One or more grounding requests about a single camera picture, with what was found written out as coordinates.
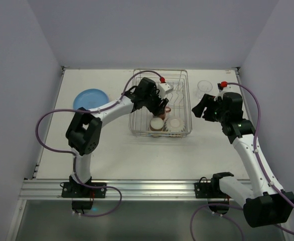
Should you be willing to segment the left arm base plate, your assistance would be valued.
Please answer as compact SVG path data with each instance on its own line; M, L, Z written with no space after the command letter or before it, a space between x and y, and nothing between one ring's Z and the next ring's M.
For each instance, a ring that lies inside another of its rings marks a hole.
M92 199L105 198L106 183L92 182L90 178L85 184L94 188L85 187L77 183L70 176L68 182L60 183L60 187L62 188L61 197L63 198L92 198Z

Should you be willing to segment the aluminium mounting rail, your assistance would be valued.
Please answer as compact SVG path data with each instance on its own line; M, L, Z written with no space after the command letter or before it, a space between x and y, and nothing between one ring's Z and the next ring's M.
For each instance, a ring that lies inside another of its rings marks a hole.
M20 200L64 200L62 183L66 179L25 180ZM197 180L97 180L119 189L123 201L193 201Z

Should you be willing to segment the brown and white cup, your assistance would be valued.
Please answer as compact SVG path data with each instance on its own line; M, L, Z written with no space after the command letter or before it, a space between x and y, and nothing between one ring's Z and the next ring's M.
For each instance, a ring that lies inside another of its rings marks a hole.
M161 132L163 128L164 128L164 120L161 119L160 117L153 117L150 120L150 126L149 126L150 131Z

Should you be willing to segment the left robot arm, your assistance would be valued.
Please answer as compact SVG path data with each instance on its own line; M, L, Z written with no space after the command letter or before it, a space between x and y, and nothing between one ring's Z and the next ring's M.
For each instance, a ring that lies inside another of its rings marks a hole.
M91 153L99 144L103 127L143 107L154 116L164 114L169 102L167 95L172 91L170 84L164 81L155 83L144 77L137 86L125 91L112 102L91 110L78 109L66 131L68 145L74 152L72 180L85 185L91 180Z

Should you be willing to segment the blue plate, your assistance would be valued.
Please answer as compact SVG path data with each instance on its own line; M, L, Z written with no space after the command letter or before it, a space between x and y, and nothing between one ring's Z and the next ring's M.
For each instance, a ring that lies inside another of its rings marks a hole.
M85 109L92 109L107 103L109 103L107 94L100 89L93 88L79 93L73 101L73 108L79 109L83 107Z

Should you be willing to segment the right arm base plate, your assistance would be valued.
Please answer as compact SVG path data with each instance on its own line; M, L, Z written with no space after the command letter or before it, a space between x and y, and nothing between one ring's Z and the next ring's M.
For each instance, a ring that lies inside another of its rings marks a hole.
M196 198L226 198L227 194L223 193L219 187L219 180L224 177L234 177L230 172L221 172L213 174L211 179L201 177L194 183L194 192Z

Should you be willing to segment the pink mug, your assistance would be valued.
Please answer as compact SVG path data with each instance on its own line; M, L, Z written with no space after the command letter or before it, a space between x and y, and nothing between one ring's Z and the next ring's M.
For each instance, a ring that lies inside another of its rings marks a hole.
M159 115L154 115L154 117L158 117L158 118L161 118L162 120L165 120L167 114L170 112L171 112L171 108L169 106L166 106L163 113L161 113Z

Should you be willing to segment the clear glass tumbler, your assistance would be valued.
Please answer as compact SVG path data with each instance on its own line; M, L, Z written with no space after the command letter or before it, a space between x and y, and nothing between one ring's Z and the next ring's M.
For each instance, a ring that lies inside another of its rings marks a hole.
M213 85L207 80L200 80L197 84L197 89L195 90L195 97L201 100L204 94L208 94L212 91Z

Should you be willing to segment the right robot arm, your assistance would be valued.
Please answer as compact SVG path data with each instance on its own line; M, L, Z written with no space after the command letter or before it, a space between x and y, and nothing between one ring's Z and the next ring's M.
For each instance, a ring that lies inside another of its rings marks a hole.
M243 99L239 93L227 92L220 97L204 94L192 109L195 117L219 122L222 132L240 156L251 188L244 186L230 172L213 174L200 190L211 194L226 194L243 209L244 217L251 227L287 222L294 204L294 194L286 192L269 168L260 148L255 147L255 128L243 117Z

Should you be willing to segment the white blue-striped bowl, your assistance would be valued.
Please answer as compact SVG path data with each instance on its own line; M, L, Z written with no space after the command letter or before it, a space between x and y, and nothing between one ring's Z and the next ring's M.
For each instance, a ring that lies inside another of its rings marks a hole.
M167 132L184 132L185 122L179 117L169 117L164 122L164 131Z

